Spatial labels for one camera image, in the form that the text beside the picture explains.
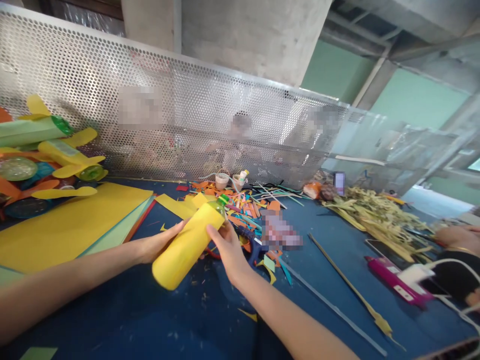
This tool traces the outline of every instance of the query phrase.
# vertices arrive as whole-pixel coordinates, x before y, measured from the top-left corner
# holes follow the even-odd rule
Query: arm
[[[455,246],[460,241],[476,241],[478,236],[474,226],[449,226],[443,227],[435,233],[435,238],[446,246]]]
[[[0,288],[0,346],[123,271],[149,263],[185,225],[27,275]]]
[[[210,225],[207,232],[220,251],[230,282],[252,304],[294,359],[357,359],[335,335],[250,268],[229,222],[220,233]]]

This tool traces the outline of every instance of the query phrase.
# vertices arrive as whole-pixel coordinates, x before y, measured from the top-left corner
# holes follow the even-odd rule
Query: small plastic cup
[[[223,190],[227,187],[229,183],[229,177],[223,172],[218,172],[215,174],[215,187],[217,190]]]
[[[238,191],[241,191],[242,188],[244,187],[244,184],[245,184],[245,180],[243,181],[240,181],[240,174],[236,174],[236,175],[233,175],[233,182],[235,183],[236,185],[236,188],[238,189]]]

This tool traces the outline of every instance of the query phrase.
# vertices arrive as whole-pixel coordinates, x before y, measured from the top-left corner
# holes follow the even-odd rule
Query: window
[[[480,158],[472,163],[467,169],[480,172]]]

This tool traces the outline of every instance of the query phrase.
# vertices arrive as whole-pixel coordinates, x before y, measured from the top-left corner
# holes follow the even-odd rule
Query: green construction paper
[[[54,357],[58,347],[31,347],[20,360],[50,360]]]
[[[114,248],[122,244],[129,234],[132,227],[135,225],[137,220],[142,216],[142,214],[147,210],[148,206],[154,200],[154,197],[142,202],[135,210],[133,210],[129,215],[127,215],[122,221],[117,225],[111,228],[109,232],[103,235],[98,241],[93,243],[81,256],[90,255],[99,253],[103,250]]]
[[[114,248],[122,244],[129,234],[132,227],[137,220],[143,215],[150,204],[154,201],[155,197],[152,196],[149,199],[142,202],[135,210],[127,215],[122,221],[111,228],[109,232],[98,239],[92,246],[90,246],[80,256],[95,254],[103,250]],[[6,267],[0,266],[0,288],[5,287],[15,281],[20,280],[24,274],[17,272]]]
[[[275,262],[270,259],[267,254],[263,256],[263,264],[271,270],[272,273],[275,272]]]

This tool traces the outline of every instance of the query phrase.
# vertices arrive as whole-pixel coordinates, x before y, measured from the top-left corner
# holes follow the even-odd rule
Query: green plastic lid
[[[230,198],[225,195],[225,194],[222,194],[218,197],[218,201],[221,201],[222,203],[224,203],[225,205],[227,205],[230,201]]]
[[[65,135],[70,136],[74,134],[74,129],[63,117],[52,115],[50,116],[50,119],[55,124],[55,126]]]

